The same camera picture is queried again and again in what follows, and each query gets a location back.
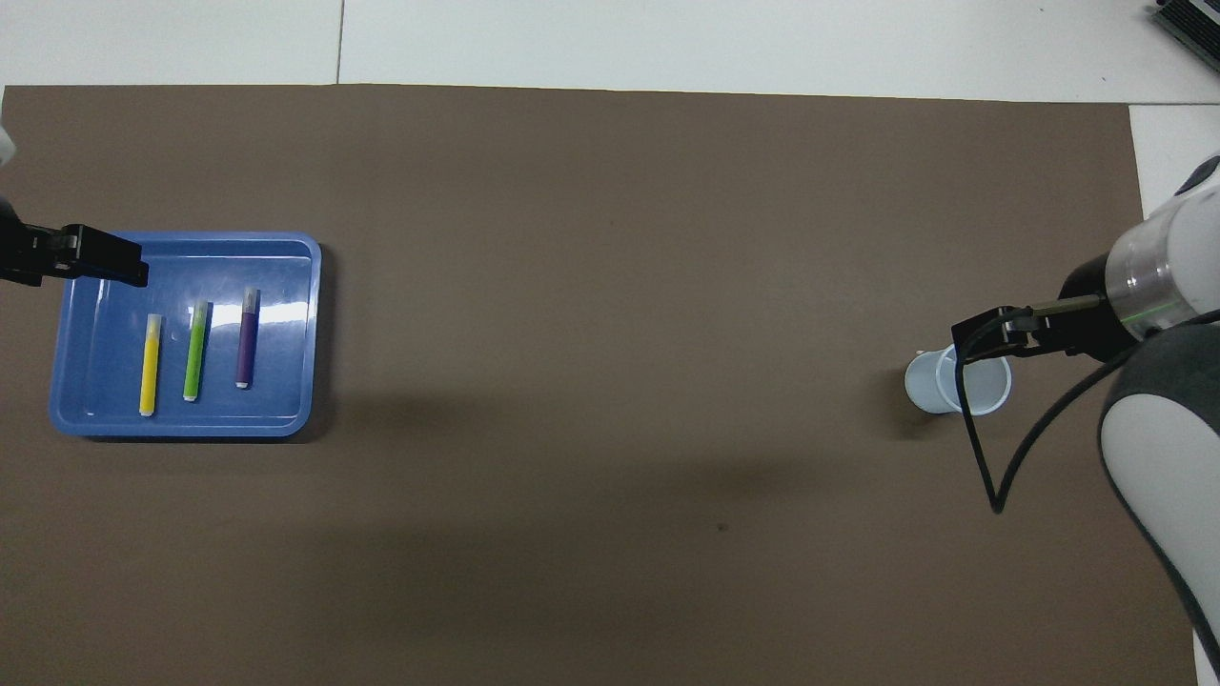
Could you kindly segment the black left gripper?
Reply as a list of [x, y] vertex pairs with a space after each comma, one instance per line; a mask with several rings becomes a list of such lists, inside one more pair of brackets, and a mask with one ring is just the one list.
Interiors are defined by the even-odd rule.
[[2, 221], [1, 278], [32, 287], [41, 286], [45, 277], [65, 278], [59, 260], [61, 248], [70, 271], [94, 272], [94, 278], [134, 287], [149, 283], [150, 269], [142, 260], [138, 243], [83, 223], [70, 223], [61, 231], [21, 221]]

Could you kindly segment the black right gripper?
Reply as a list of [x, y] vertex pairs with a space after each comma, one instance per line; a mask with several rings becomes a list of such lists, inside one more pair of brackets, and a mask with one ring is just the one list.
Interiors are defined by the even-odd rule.
[[1036, 345], [1028, 345], [1028, 333], [1016, 322], [1031, 316], [1031, 308], [992, 308], [953, 325], [953, 339], [966, 363], [981, 363], [997, 356], [1039, 356], [1046, 354], [1086, 355], [1098, 363], [1110, 363], [1137, 345], [1125, 330], [1107, 295], [1107, 264], [1098, 255], [1068, 273], [1057, 301], [1096, 295], [1093, 308], [1072, 312], [1050, 312], [1041, 319], [1041, 330], [1032, 332]]

